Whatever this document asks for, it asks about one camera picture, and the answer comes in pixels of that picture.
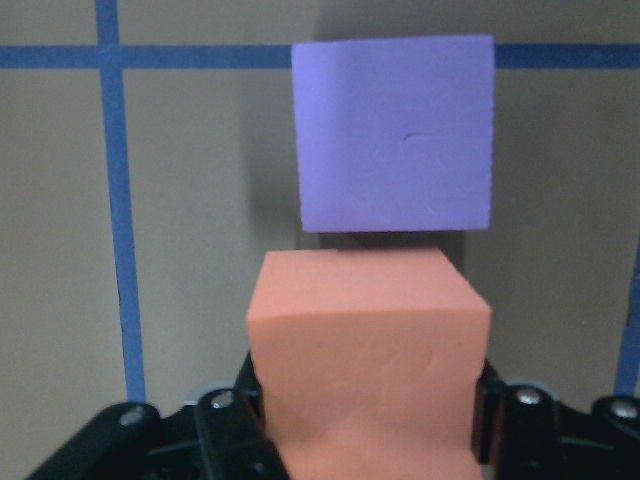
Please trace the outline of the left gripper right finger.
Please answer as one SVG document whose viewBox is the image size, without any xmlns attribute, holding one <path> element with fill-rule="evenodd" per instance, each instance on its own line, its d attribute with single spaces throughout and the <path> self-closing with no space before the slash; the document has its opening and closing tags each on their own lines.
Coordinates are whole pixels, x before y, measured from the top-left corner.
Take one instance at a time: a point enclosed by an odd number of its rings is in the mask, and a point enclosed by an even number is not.
<svg viewBox="0 0 640 480">
<path fill-rule="evenodd" d="M 488 362 L 477 380 L 472 453 L 493 479 L 558 479 L 557 405 L 548 391 L 505 381 Z"/>
</svg>

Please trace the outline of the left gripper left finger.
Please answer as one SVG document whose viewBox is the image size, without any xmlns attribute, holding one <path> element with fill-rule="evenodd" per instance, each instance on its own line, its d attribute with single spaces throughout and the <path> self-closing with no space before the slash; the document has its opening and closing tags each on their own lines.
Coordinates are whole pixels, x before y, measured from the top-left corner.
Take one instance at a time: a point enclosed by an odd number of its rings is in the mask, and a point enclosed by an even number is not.
<svg viewBox="0 0 640 480">
<path fill-rule="evenodd" d="M 266 434 L 262 390 L 250 355 L 245 357 L 232 386 L 200 397 L 194 420 L 207 479 L 290 477 Z"/>
</svg>

